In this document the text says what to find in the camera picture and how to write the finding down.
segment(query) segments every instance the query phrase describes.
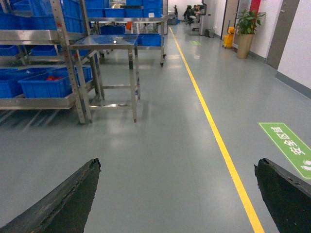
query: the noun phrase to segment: wall baseboard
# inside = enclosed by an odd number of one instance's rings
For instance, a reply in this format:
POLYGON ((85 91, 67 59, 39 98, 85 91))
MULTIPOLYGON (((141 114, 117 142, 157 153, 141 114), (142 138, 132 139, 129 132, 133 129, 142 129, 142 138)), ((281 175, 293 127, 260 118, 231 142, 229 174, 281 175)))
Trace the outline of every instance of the wall baseboard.
POLYGON ((260 61, 260 62, 266 64, 266 60, 267 60, 266 58, 261 57, 261 56, 259 56, 258 54, 254 53, 254 52, 252 52, 252 51, 249 52, 249 55, 250 55, 251 57, 255 58, 257 61, 260 61))
POLYGON ((300 92, 304 96, 311 99, 311 89, 309 89, 308 87, 296 82, 295 80, 287 77, 286 75, 280 72, 276 73, 276 78, 279 79, 281 82, 285 83, 286 85, 290 86, 291 88, 295 89, 296 91, 300 92))

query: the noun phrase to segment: green floor marking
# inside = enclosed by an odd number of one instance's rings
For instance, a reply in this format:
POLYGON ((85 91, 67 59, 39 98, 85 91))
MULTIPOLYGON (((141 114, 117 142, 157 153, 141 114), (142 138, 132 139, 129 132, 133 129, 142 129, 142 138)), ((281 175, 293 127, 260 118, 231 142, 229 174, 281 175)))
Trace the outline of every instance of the green floor marking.
POLYGON ((311 179, 311 149, 284 123, 259 123, 299 174, 311 179))
POLYGON ((192 45, 201 45, 201 43, 199 41, 190 41, 192 43, 192 45))

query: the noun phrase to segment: white wall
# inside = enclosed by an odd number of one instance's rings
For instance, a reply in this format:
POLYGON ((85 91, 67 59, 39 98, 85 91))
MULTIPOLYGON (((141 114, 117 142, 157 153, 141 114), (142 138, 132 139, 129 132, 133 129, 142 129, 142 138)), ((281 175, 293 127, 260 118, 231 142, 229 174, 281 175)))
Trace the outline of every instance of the white wall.
POLYGON ((310 12, 310 0, 300 0, 278 72, 311 89, 310 12))
POLYGON ((174 11, 174 6, 177 5, 178 18, 184 19, 183 14, 187 5, 201 5, 201 0, 169 0, 169 11, 174 11))
POLYGON ((218 0, 216 3, 216 10, 215 10, 215 34, 221 35, 222 28, 223 28, 223 20, 225 15, 225 0, 218 0))
POLYGON ((266 12, 262 26, 257 27, 251 51, 267 58, 283 0, 261 0, 259 12, 266 12))

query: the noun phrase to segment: beige plant pot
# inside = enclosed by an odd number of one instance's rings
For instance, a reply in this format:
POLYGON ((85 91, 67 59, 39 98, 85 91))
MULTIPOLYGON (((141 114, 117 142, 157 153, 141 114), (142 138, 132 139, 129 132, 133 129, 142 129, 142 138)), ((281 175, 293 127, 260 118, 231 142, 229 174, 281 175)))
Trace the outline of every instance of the beige plant pot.
POLYGON ((239 35, 238 58, 245 59, 251 49, 254 34, 239 35))

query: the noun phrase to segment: gray door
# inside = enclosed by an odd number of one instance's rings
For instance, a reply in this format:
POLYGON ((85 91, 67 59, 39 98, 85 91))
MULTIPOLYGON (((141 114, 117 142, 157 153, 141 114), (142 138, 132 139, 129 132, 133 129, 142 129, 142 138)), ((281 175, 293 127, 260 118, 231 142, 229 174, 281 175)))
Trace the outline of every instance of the gray door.
POLYGON ((299 0, 283 0, 281 11, 276 23, 276 30, 274 32, 267 57, 267 64, 272 66, 274 69, 277 69, 280 64, 298 4, 299 0))
POLYGON ((238 11, 239 0, 227 0, 225 5, 225 16, 223 21, 223 29, 221 39, 227 34, 228 24, 230 21, 230 27, 235 26, 236 13, 238 11))

